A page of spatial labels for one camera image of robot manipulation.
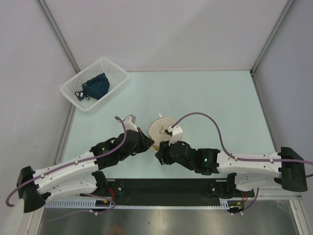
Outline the beige mesh laundry bag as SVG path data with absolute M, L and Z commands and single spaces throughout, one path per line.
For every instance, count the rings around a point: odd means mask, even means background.
M 147 134 L 150 139 L 154 141 L 152 149 L 157 152 L 160 147 L 160 142 L 168 141 L 170 135 L 166 133 L 169 126 L 176 123 L 176 120 L 170 117 L 165 117 L 161 113 L 158 114 L 158 118 L 154 120 L 148 127 Z

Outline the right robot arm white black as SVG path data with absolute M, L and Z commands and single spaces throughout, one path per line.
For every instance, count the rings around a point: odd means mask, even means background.
M 225 190 L 230 196 L 278 186 L 293 192 L 308 190 L 304 159 L 289 147 L 269 154 L 236 155 L 212 148 L 194 149 L 183 141 L 163 141 L 155 156 L 162 165 L 177 163 L 201 175 L 227 175 L 231 181 Z

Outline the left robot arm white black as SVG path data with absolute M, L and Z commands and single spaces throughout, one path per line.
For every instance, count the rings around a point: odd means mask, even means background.
M 96 144 L 71 161 L 44 169 L 22 168 L 16 186 L 19 198 L 24 201 L 24 213 L 36 211 L 57 197 L 104 195 L 108 183 L 102 170 L 147 151 L 153 144 L 140 129 L 127 130 L 117 138 Z

